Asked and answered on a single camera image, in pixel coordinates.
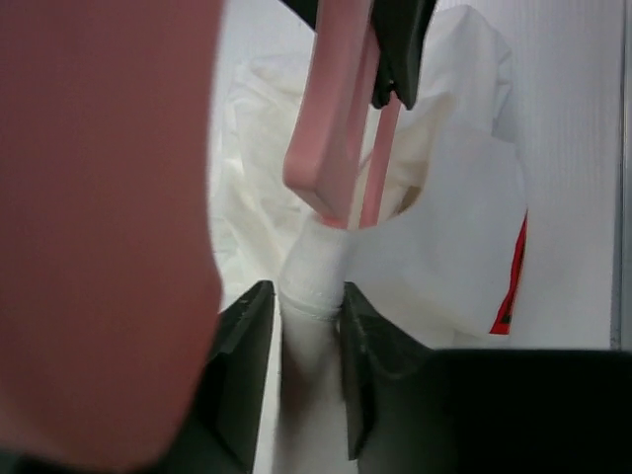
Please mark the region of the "pink hanger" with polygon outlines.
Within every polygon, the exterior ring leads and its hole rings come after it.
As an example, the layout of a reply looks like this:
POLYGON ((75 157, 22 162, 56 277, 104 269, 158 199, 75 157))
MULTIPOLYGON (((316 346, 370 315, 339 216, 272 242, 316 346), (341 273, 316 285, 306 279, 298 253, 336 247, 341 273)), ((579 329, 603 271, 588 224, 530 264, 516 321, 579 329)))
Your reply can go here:
POLYGON ((220 1, 1 5, 1 445, 22 473, 172 446, 218 330, 220 1))

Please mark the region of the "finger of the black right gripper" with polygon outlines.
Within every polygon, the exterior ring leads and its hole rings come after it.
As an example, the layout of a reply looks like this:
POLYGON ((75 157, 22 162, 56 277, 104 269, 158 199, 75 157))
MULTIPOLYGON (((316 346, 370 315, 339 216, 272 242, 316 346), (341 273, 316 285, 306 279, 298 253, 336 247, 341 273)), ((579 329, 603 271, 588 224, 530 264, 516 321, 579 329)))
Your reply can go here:
POLYGON ((337 25, 359 35, 365 33, 365 2, 362 0, 282 0, 281 3, 314 32, 337 25))
POLYGON ((424 40, 436 0, 377 0, 371 23, 379 44, 372 104, 382 109, 394 92, 407 110, 417 101, 424 40))

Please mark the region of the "white t shirt red print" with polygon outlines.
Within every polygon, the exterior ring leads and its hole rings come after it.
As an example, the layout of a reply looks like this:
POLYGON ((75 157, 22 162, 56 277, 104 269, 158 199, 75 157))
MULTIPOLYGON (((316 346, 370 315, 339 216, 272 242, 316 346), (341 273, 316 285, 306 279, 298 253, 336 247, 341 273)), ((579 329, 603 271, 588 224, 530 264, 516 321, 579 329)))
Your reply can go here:
POLYGON ((468 5, 434 15, 421 97, 399 117, 376 226, 317 222, 281 181, 308 71, 305 53, 235 69, 218 143, 215 255, 225 303, 276 287, 258 473, 353 473, 333 313, 344 281, 434 349, 506 337, 497 315, 519 273, 526 217, 515 148, 493 128, 512 82, 511 50, 468 5))

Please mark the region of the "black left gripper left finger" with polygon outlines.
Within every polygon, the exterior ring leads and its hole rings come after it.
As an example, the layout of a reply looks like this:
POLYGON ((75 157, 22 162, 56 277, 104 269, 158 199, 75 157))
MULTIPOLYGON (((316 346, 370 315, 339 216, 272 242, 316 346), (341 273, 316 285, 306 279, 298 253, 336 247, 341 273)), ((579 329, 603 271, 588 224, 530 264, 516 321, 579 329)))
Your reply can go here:
POLYGON ((143 473, 254 471, 274 313, 269 280, 221 313, 188 417, 167 453, 143 473))

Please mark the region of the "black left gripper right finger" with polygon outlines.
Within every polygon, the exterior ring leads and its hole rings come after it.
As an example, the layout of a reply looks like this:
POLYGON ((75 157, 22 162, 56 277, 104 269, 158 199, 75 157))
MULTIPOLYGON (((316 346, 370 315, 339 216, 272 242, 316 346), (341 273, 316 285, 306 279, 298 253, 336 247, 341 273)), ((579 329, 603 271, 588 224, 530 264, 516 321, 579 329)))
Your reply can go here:
POLYGON ((352 283, 340 312, 348 453, 362 473, 627 473, 631 355, 433 350, 352 283))

